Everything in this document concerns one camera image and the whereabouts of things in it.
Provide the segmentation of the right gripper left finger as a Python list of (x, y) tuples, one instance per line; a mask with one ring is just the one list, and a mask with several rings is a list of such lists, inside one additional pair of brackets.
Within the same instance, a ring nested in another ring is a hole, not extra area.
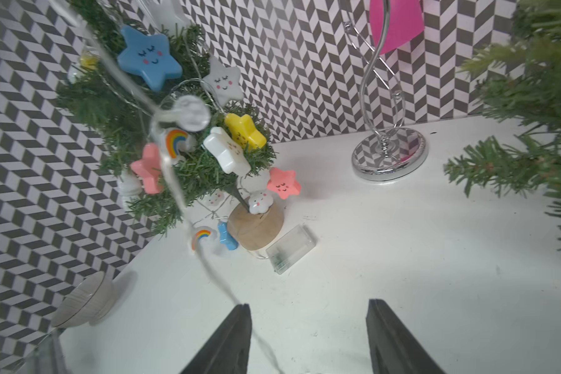
[(251, 309), (236, 305), (181, 374), (246, 374), (251, 336)]

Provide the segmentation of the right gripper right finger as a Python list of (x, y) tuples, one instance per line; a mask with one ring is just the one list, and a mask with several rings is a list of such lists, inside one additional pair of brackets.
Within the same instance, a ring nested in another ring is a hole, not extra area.
[(373, 373), (445, 373), (384, 300), (369, 300), (366, 327)]

